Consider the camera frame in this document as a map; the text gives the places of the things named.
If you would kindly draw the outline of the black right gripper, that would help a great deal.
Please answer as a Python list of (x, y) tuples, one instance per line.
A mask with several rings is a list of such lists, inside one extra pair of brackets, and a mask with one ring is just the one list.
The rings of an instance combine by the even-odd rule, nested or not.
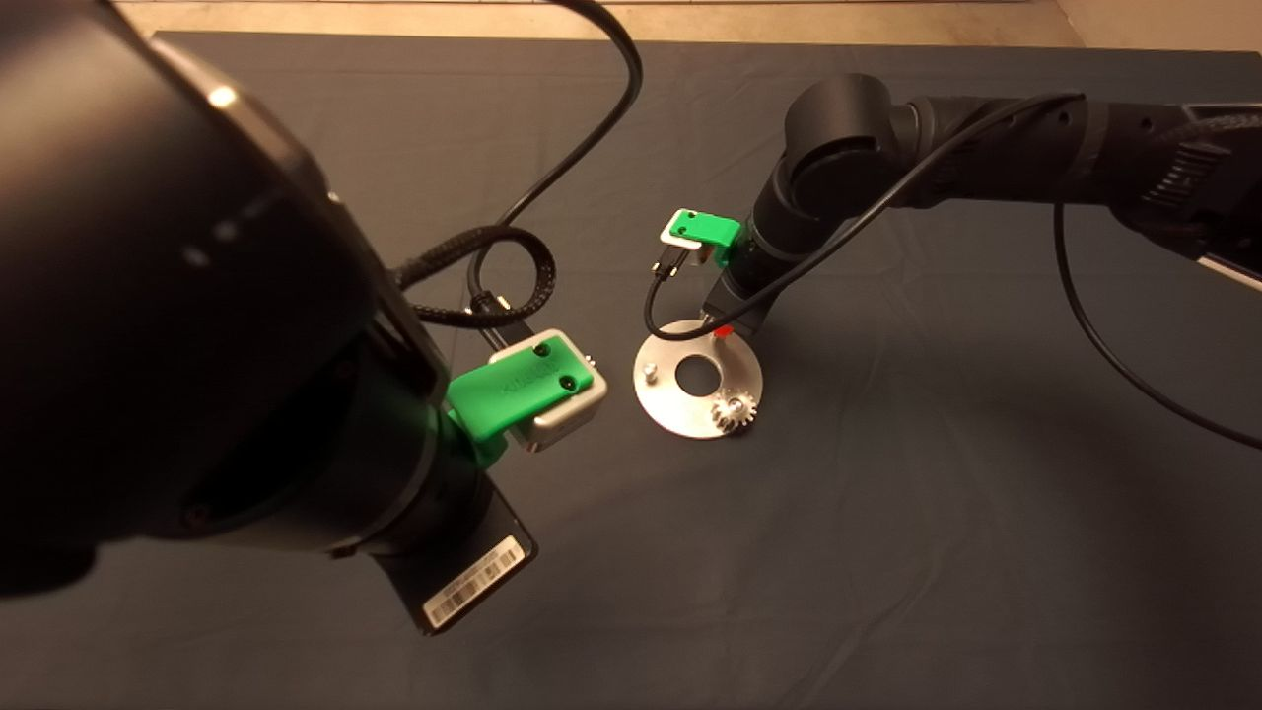
[(714, 329), (716, 342), (729, 340), (731, 337), (734, 337), (734, 332), (758, 332), (761, 329), (775, 305), (775, 295), (757, 300), (750, 310), (738, 317), (732, 315), (732, 311), (753, 298), (756, 293), (757, 289), (740, 288), (729, 271), (721, 271), (721, 277), (717, 277), (702, 305), (702, 315), (705, 320), (726, 320), (729, 324), (729, 327)]

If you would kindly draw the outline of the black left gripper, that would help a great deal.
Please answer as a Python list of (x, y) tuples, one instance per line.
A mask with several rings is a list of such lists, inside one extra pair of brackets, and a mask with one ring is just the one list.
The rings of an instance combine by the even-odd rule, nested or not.
[(423, 636), (451, 632), (480, 604), (536, 560), (536, 540), (492, 482), (475, 496), (473, 512), (404, 554), (374, 554)]

